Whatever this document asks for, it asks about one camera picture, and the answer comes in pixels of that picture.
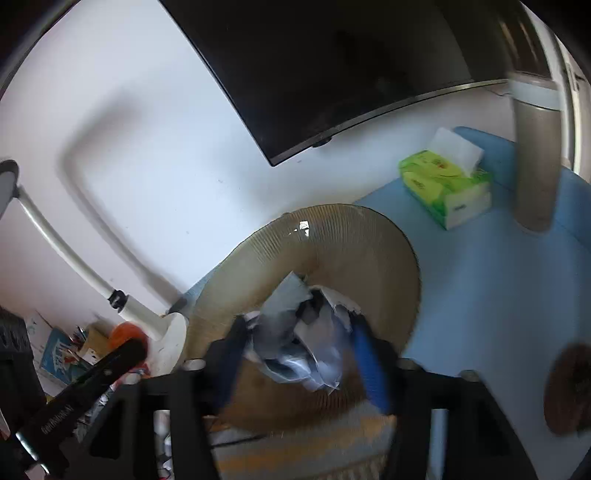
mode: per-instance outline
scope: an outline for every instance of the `white wall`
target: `white wall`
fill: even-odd
[[[351,202],[396,178],[437,127],[514,140],[485,88],[427,100],[271,168],[157,0],[83,0],[37,44],[0,102],[0,157],[99,274],[163,312],[285,211]],[[0,222],[0,304],[70,329],[118,318],[13,204]]]

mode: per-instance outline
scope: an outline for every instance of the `round woven mat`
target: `round woven mat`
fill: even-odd
[[[555,435],[591,426],[591,347],[574,343],[556,359],[544,392],[546,425]]]
[[[223,338],[233,318],[260,308],[294,271],[361,306],[375,334],[401,351],[414,327],[420,276],[414,251],[388,218],[365,207],[320,205],[286,213],[238,245],[215,269],[190,319],[187,357]],[[365,398],[349,358],[339,390],[278,384],[244,360],[220,417],[235,427],[273,432],[334,417]]]

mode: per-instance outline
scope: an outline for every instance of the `tissue box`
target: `tissue box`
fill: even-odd
[[[492,205],[492,176],[479,168],[466,176],[449,160],[423,150],[402,160],[399,169],[404,184],[446,230]]]

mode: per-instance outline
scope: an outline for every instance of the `black tv screen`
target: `black tv screen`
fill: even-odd
[[[549,75],[517,1],[161,2],[272,166],[433,92]]]
[[[0,0],[0,99],[35,43],[79,0]]]

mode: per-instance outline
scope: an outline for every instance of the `crumpled tissue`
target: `crumpled tissue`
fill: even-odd
[[[252,329],[245,356],[276,382],[334,390],[349,346],[349,312],[361,309],[330,288],[309,287],[291,272],[259,312],[245,315]]]

